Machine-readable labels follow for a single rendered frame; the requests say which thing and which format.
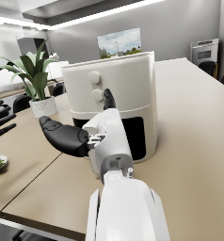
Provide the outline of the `pale air fryer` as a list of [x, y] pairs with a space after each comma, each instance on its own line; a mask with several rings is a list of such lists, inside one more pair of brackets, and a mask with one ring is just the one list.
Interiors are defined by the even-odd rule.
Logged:
[[111, 57], [61, 69], [72, 120], [81, 127], [104, 109], [109, 89], [136, 163], [150, 159], [158, 138], [154, 53]]

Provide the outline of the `potted green plant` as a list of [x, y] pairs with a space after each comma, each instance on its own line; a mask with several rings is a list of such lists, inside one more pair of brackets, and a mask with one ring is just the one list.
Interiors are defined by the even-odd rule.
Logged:
[[7, 59], [7, 64], [0, 66], [0, 72], [7, 70], [12, 72], [10, 81], [19, 76], [25, 86], [26, 94], [31, 98], [29, 105], [35, 118], [42, 116], [51, 116], [57, 112], [55, 98], [45, 96], [45, 88], [50, 82], [48, 72], [46, 71], [50, 63], [56, 62], [56, 59], [47, 57], [43, 47], [44, 41], [36, 54], [27, 52], [16, 60]]

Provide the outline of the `landscape picture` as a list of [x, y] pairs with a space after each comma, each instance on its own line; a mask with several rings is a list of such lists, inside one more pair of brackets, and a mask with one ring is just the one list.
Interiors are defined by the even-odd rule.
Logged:
[[140, 28], [132, 28], [97, 38], [100, 58], [127, 56], [141, 52]]

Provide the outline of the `built-in wall oven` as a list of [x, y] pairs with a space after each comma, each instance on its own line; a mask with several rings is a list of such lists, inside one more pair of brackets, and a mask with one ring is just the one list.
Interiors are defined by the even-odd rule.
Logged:
[[190, 44], [190, 61], [199, 65], [204, 61], [217, 62], [219, 39], [195, 41]]

